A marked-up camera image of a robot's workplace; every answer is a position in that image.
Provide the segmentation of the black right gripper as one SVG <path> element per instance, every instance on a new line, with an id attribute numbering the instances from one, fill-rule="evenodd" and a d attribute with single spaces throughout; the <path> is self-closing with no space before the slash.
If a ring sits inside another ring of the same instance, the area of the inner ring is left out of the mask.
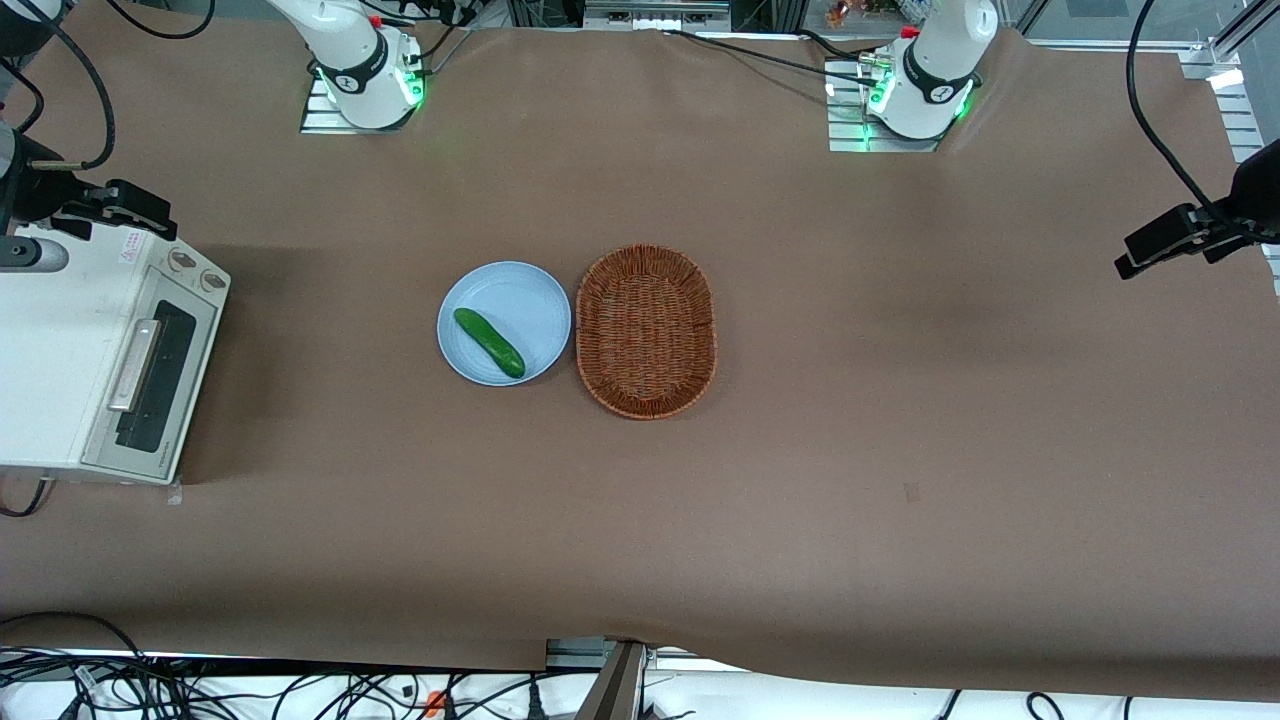
<path id="1" fill-rule="evenodd" d="M 19 225 L 45 223 L 55 231 L 90 242 L 100 228 L 131 228 L 177 242 L 172 205 L 124 179 L 110 179 L 100 190 L 101 208 L 84 206 L 93 186 L 69 170 L 41 170 L 32 161 L 61 158 L 22 133 L 12 135 L 12 219 Z"/>

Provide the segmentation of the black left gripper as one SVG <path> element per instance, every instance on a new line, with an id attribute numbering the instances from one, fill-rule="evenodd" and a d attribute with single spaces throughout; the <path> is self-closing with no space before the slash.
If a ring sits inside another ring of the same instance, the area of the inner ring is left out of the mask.
<path id="1" fill-rule="evenodd" d="M 1161 263 L 1202 256 L 1220 263 L 1235 251 L 1276 245 L 1279 237 L 1279 141 L 1272 141 L 1236 168 L 1226 197 L 1207 213 L 1179 204 L 1125 240 L 1125 254 L 1114 260 L 1129 281 Z"/>

